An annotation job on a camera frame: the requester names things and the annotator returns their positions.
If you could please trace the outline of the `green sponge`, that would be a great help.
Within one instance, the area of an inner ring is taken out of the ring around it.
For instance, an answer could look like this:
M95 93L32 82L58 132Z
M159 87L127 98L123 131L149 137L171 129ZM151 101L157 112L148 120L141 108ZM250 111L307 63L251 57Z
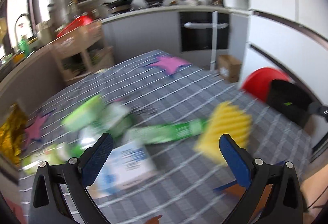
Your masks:
M95 95L67 115L62 125L66 131L79 131L97 120L104 109L105 103L101 96Z

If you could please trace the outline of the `red trash bin lid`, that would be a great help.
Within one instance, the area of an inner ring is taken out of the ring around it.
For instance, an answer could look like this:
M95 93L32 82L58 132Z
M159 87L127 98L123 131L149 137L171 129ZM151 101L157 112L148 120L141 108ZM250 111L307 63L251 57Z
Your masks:
M289 81L289 76L272 67L257 69L244 80L241 89L266 103L273 80Z

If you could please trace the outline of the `gold foil bag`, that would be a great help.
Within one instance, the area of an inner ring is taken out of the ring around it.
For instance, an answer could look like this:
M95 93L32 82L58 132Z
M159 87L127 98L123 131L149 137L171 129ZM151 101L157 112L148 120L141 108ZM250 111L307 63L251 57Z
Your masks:
M16 167L20 166L23 135L28 121L18 103L11 106L9 116L1 126L1 154Z

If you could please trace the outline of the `green white carton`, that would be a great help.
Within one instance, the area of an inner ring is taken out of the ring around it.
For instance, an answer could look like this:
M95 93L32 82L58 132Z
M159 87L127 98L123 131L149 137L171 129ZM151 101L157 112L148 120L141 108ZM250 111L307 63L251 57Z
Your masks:
M91 147L104 133L112 135L115 142L121 141L121 137L133 124L132 113L127 106L119 102L110 103L101 111L97 120L80 130L78 145L83 150Z

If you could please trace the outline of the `green cap plastic bottle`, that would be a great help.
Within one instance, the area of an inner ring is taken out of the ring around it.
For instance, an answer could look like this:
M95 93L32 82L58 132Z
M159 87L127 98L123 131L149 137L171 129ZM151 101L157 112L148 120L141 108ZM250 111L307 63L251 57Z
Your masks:
M135 127L125 132L123 141L124 143L128 143L129 141L136 140L144 145L178 141L202 134L206 125L207 120L197 118L188 122L176 124Z

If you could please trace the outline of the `black built-in oven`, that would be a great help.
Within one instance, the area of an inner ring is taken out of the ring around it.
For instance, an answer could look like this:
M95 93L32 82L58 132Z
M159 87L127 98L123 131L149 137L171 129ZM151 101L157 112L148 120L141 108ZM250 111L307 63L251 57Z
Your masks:
M200 51L212 49L212 27L209 29L191 29L185 27L186 23L212 24L211 12L180 12L181 51ZM218 13L218 24L226 23L227 27L217 30L217 49L228 49L230 16Z

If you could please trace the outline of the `grey checked tablecloth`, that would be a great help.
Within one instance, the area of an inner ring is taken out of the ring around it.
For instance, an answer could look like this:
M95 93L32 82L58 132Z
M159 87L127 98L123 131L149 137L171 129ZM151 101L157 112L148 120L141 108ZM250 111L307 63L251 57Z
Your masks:
M57 93L39 107L50 113L41 129L41 141L27 153L53 143L74 146L78 134L66 131L62 120L84 101L100 95L109 103L120 99L137 110L136 125L180 123L208 118L215 107L230 101L252 117L248 151L266 163L290 161L299 178L311 154L310 136L283 115L239 91L209 71L190 65L173 76L150 67L161 51L134 57L103 73L90 75ZM235 206L215 188L233 180L233 174L194 151L196 138L148 146L158 174L135 187L95 200L111 223L144 223L160 216L161 223L221 223Z

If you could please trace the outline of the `blue white milk carton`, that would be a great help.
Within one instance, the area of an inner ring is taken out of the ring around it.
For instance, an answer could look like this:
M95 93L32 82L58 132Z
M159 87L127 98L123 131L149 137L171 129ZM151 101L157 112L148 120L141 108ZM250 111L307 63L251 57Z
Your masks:
M111 195L155 175L157 168L144 145L129 141L112 150L93 185L101 194Z

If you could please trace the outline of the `cream plastic shelf rack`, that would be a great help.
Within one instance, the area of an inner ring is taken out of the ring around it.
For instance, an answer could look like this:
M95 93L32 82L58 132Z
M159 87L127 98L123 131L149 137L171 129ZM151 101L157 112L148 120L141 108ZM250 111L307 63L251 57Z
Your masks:
M101 21L77 27L49 46L67 86L115 64L113 47L105 41Z

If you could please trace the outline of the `cardboard box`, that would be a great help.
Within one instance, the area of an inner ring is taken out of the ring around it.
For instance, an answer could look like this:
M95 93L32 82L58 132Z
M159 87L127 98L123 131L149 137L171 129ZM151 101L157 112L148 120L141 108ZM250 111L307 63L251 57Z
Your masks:
M242 62L232 55L219 55L218 59L219 74L230 83L239 81Z

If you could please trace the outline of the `black trash bin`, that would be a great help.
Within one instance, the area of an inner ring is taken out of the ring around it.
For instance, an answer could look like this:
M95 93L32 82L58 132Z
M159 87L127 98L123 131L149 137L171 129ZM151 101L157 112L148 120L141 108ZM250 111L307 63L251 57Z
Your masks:
M295 84L272 80L266 103L290 121L304 128L310 118L309 105L313 99Z

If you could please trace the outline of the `yellow ridged sponge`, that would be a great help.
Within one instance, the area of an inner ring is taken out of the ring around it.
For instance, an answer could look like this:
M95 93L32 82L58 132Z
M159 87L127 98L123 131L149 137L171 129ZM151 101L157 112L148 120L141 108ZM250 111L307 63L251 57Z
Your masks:
M239 147L248 145L252 126L252 116L230 101L221 102L213 111L204 133L195 143L194 150L212 162L226 166L219 149L219 139L228 134Z

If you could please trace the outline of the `red plastic basket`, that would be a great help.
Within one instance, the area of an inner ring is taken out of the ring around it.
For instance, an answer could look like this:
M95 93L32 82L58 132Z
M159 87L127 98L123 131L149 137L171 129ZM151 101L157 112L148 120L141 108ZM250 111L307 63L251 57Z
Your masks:
M89 25L92 22L93 19L91 19L88 15L78 16L75 20L73 20L70 24L68 24L64 29L62 29L57 34L57 38L69 33L70 31L73 31L78 27Z

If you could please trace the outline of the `black frying pan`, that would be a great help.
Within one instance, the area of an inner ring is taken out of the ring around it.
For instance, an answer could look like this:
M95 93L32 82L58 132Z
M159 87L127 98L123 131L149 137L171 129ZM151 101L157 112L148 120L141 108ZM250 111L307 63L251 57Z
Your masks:
M111 14L130 12L133 0L115 0L113 2L103 2Z

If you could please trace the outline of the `white green drink bottle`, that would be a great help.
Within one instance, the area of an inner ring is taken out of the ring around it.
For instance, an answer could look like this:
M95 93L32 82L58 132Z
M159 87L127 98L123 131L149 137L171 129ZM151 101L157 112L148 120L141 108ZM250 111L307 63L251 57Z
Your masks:
M35 174L42 161L50 165L60 165L66 163L72 157L80 157L84 149L79 145L63 143L53 143L48 147L29 154L22 159L22 170L27 175Z

